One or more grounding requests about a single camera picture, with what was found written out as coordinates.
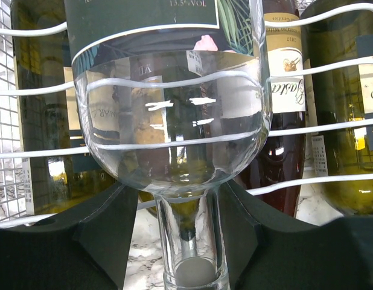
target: red wine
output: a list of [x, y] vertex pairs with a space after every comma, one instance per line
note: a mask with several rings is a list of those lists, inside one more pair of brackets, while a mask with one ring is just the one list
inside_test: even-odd
[[[263, 0], [267, 21], [285, 22], [299, 19], [296, 0]], [[271, 75], [302, 69], [301, 30], [299, 27], [266, 28]], [[273, 118], [271, 130], [305, 126], [304, 78], [272, 79]], [[303, 175], [305, 135], [270, 137], [262, 151], [235, 180], [245, 189], [300, 179]], [[272, 207], [291, 216], [296, 214], [300, 186], [260, 195]]]

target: glass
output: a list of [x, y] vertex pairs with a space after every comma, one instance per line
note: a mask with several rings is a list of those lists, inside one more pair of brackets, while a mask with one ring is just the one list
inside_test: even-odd
[[198, 51], [202, 78], [185, 61], [196, 51], [116, 58], [78, 74], [73, 63], [91, 154], [155, 198], [169, 290], [229, 289], [216, 193], [261, 150], [272, 117], [263, 9], [249, 3], [253, 56]]

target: palm leaf illustration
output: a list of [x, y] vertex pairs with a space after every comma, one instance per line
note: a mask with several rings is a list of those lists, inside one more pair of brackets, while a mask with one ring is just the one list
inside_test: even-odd
[[218, 16], [229, 46], [241, 54], [253, 55], [248, 0], [218, 0]]

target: pink flower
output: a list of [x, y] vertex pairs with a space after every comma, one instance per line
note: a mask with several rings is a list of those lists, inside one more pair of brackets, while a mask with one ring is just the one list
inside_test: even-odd
[[193, 50], [218, 51], [218, 48], [211, 36], [203, 35], [201, 40], [196, 42]]

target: wire rack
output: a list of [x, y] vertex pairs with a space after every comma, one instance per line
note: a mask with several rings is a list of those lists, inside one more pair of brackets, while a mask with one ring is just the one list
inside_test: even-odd
[[[11, 28], [10, 1], [0, 0], [0, 28]], [[15, 89], [12, 37], [0, 35], [0, 90]], [[18, 101], [0, 96], [0, 153], [21, 151]], [[0, 221], [25, 215], [21, 158], [0, 159]]]

